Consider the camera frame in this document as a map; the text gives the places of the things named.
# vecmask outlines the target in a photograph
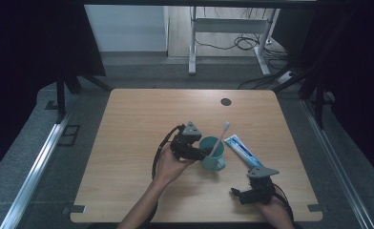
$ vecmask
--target white wall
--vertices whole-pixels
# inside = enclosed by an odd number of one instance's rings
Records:
[[[167,7],[87,5],[85,9],[101,52],[167,51]]]

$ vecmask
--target toothpaste tube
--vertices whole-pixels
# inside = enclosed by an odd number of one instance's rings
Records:
[[[262,163],[243,145],[237,135],[231,135],[224,139],[228,144],[250,167],[263,166]]]

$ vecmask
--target teal cup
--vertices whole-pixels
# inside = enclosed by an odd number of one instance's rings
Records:
[[[199,143],[199,149],[211,152],[217,143],[218,138],[215,136],[206,136]],[[216,151],[212,156],[206,156],[201,162],[201,166],[208,170],[220,171],[225,168],[225,161],[223,160],[223,151],[225,147],[222,141],[219,143]]]

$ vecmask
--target wooden table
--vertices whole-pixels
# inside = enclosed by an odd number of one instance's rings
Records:
[[[223,106],[222,98],[232,101]],[[203,137],[220,135],[225,121],[233,134],[269,168],[299,221],[322,219],[310,212],[318,204],[288,130],[279,102],[271,91],[113,90],[94,142],[71,213],[74,222],[119,222],[151,181],[157,146],[176,126],[192,121]],[[197,162],[162,195],[154,222],[264,221],[252,205],[241,205],[230,189],[249,190],[247,165],[225,145],[226,168],[212,172]]]

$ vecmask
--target human arm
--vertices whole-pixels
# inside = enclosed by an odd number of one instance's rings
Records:
[[[193,163],[193,160],[176,159],[170,144],[166,144],[160,153],[154,179],[117,229],[135,229],[138,227],[151,214],[166,187]]]
[[[276,193],[283,196],[280,188],[276,189]],[[277,229],[294,229],[292,220],[285,209],[284,204],[278,198],[272,196],[270,202],[263,204],[256,202],[255,206],[260,210],[265,219]]]

